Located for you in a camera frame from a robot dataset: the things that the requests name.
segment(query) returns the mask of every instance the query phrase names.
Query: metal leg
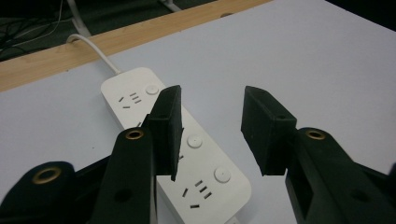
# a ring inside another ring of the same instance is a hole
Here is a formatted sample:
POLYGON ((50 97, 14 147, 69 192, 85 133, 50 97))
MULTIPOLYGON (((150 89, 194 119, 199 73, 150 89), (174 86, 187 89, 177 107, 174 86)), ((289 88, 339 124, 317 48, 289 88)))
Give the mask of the metal leg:
POLYGON ((82 21, 81 17, 79 16, 76 2, 74 0, 67 0, 67 4, 69 4, 70 10, 72 10, 72 14, 73 14, 72 22, 75 25, 78 33, 85 37, 91 36, 90 31, 88 30, 84 21, 82 21))
POLYGON ((173 12, 181 11, 180 7, 173 3, 173 0, 160 0, 160 2, 173 12))

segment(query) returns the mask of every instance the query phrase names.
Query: power cord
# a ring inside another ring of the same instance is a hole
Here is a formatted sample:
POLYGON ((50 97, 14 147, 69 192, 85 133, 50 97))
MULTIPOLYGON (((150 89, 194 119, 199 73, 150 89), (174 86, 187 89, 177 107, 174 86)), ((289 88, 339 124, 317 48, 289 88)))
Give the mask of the power cord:
POLYGON ((83 42, 85 42, 86 44, 88 44, 91 48, 93 48, 93 50, 96 51, 97 54, 99 54, 99 56, 103 59, 103 61, 105 61, 105 63, 111 68, 111 70, 114 71, 114 73, 116 75, 122 73, 120 69, 117 68, 116 65, 114 65, 114 63, 112 63, 107 56, 96 46, 94 45, 91 40, 89 40, 88 38, 82 36, 82 35, 70 35, 69 37, 67 37, 66 43, 72 43, 76 40, 82 40, 83 42))

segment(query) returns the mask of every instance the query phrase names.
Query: dark floor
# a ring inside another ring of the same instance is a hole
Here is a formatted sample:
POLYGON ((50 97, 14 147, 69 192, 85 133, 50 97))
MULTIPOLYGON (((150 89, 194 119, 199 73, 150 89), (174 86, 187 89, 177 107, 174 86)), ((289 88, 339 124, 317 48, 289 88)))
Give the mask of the dark floor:
MULTIPOLYGON (((62 3, 60 22, 58 20, 62 0, 43 1, 51 3, 51 6, 46 8, 47 11, 51 11, 49 15, 41 15, 41 11, 33 9, 30 12, 23 11, 22 16, 31 17, 29 19, 22 18, 21 15, 18 18, 10 18, 7 14, 15 14, 14 11, 0 11, 0 62, 61 45, 69 35, 77 33, 71 22, 72 14, 66 0, 62 3)), ((81 18, 92 35, 172 13, 157 0, 75 1, 81 18)), ((181 9, 187 9, 212 1, 214 0, 175 0, 174 3, 181 9)))

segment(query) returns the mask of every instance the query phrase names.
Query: white power strip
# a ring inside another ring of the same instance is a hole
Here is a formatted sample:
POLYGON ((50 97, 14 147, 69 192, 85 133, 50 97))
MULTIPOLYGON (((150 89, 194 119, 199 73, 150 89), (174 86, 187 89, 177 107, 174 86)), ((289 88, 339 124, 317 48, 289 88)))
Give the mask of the white power strip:
MULTIPOLYGON (((123 129, 139 126, 165 86, 147 68, 136 68, 102 84, 123 129)), ((157 176, 159 190, 179 223, 238 223, 234 215, 248 202, 251 186, 221 148, 182 107, 184 127, 177 178, 157 176)))

